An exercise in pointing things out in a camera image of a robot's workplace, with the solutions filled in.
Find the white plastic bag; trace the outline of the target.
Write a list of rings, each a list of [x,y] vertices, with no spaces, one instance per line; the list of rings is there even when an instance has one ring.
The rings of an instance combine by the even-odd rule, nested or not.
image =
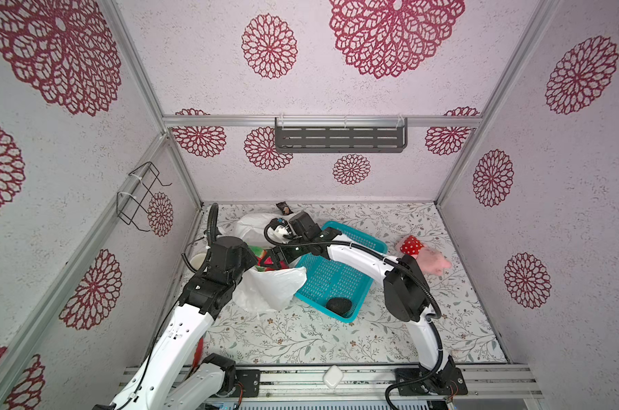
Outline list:
[[[246,244],[263,249],[273,248],[264,237],[264,227],[275,214],[254,213],[243,216],[234,224],[234,236]],[[295,294],[305,285],[307,268],[292,265],[283,270],[258,272],[251,268],[243,274],[240,284],[233,293],[235,304],[246,312],[263,314],[287,308]]]

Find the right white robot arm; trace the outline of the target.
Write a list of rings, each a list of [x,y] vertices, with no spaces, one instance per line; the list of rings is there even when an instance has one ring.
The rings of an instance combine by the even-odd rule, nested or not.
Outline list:
[[[389,256],[371,249],[342,231],[320,228],[304,211],[284,221],[275,218],[263,228],[274,262],[292,262],[311,254],[335,261],[383,286],[384,305],[396,319],[406,324],[419,353],[419,365],[402,369],[384,393],[391,401],[396,391],[410,396],[466,395],[463,372],[447,353],[436,327],[442,311],[430,291],[425,275],[412,256]]]

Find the red dragon fruit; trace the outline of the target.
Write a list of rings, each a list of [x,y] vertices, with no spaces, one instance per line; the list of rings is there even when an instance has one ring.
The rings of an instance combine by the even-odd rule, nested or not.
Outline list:
[[[289,268],[289,265],[284,259],[281,259],[275,254],[271,254],[268,249],[263,249],[256,246],[250,247],[253,254],[256,256],[256,270],[258,272],[271,272]]]

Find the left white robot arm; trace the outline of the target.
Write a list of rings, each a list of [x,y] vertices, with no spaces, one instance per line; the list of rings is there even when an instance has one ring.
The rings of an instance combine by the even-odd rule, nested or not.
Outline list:
[[[256,266],[249,246],[237,237],[219,237],[210,246],[201,272],[185,285],[169,323],[132,381],[109,405],[95,409],[196,409],[208,398],[236,389],[235,361],[212,354],[177,387],[173,384],[198,342],[232,300],[243,273]]]

